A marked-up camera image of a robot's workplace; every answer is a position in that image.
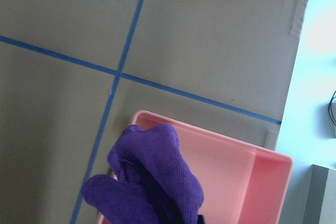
blue line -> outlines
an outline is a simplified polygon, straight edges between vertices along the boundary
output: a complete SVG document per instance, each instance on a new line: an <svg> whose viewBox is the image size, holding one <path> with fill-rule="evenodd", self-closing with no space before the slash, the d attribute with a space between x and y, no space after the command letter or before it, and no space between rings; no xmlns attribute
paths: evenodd
<svg viewBox="0 0 336 224"><path fill-rule="evenodd" d="M170 93L174 93L174 94L178 94L178 95L181 95L181 96L184 96L184 97L188 97L188 98L191 98L191 99L196 100L196 101L208 103L208 104L211 104L213 106L217 106L217 107L220 107L220 108L223 108L223 109L234 111L234 112L237 112L237 113L240 113L240 114L243 114L243 115L251 116L253 118L260 119L260 120L263 120L263 121L266 121L266 122L269 122L269 123L274 123L274 124L278 124L278 125L281 124L281 121L278 121L278 120L273 119L273 118L269 118L269 117L264 116L264 115L260 115L260 114L254 113L254 112L243 110L243 109L240 109L240 108L237 108L237 107L225 104L225 103L217 102L217 101L211 100L209 98L202 97L200 95L196 95L196 94L192 94L192 93L189 93L189 92L182 91L180 89L175 89L175 88L172 88L172 87L169 87L169 86L165 86L165 85L159 84L157 82L153 82L153 81L142 79L142 78L139 78L139 77L136 77L136 76L132 76L132 75L127 74L127 73L123 73L121 75L121 77L125 78L127 80L131 80L131 81L135 81L135 82L147 85L147 86L151 86L151 87L154 87L154 88L157 88L157 89L168 91Z"/></svg>
<svg viewBox="0 0 336 224"><path fill-rule="evenodd" d="M59 54L57 52L50 51L50 50L47 50L45 48L33 46L31 44L24 43L24 42L18 41L18 40L14 40L14 39L2 36L2 35L0 35L0 41L2 41L4 43L7 43L7 44L10 44L10 45L13 45L13 46L21 47L21 48L24 48L24 49L27 49L27 50L30 50L30 51L38 52L39 54L52 56L54 58L64 60L64 61L67 61L67 62L72 62L72 63L75 63L77 65L81 65L81 66L84 66L84 67L87 67L87 68L98 70L98 71L101 71L101 72L104 72L104 73L113 74L113 75L117 74L117 72L113 69L106 68L106 67L94 64L94 63L90 63L90 62L85 61L85 60L80 60L80 59L76 59L74 57Z"/></svg>
<svg viewBox="0 0 336 224"><path fill-rule="evenodd" d="M122 52L122 55L121 55L121 58L120 58L120 61L119 61L118 70L115 73L115 78L114 78L114 81L113 81L111 92L110 92L109 98L107 100L107 104L106 104L106 107L105 107L105 110L104 110L103 117L102 117L101 122L100 122L97 137L96 137L95 143L94 143L93 148L92 148L92 152L91 152L89 162L88 162L88 167L87 167L87 170L85 172L85 175L84 175L84 178L83 178L83 181L82 181L82 185L89 179L90 174L92 172L93 164L94 164L96 156L97 156L97 152L98 152L98 148L99 148L101 138L102 138L102 135L103 135L103 132L104 132L104 128L105 128L105 125L106 125L106 122L107 122L107 119L108 119L108 116L109 116L109 113L110 113L110 110L111 110L111 107L112 107L112 104L113 104L114 96L115 96L117 88L118 88L120 77L122 75L122 70L123 70L123 67L125 65L126 58L127 58L127 55L128 55L128 51L129 51L129 48L130 48L130 45L131 45L131 42L132 42L132 38L133 38L133 35L134 35L134 32L135 32L135 28L137 26L136 24L139 20L139 16L140 16L140 12L141 12L143 2L144 2L144 0L138 0L138 4L137 4L136 9L135 9L132 24L131 24L131 27L130 27L130 30L129 30L129 33L128 33L128 36L127 36L127 39L126 39L126 42L125 42L125 45L124 45L124 49L123 49L123 52ZM71 217L71 220L70 220L70 224L75 224L76 223L82 201L83 201L83 196L82 196L81 192L79 192L77 200L76 200L76 204L75 204L75 207L74 207L74 211L72 212L72 217Z"/></svg>

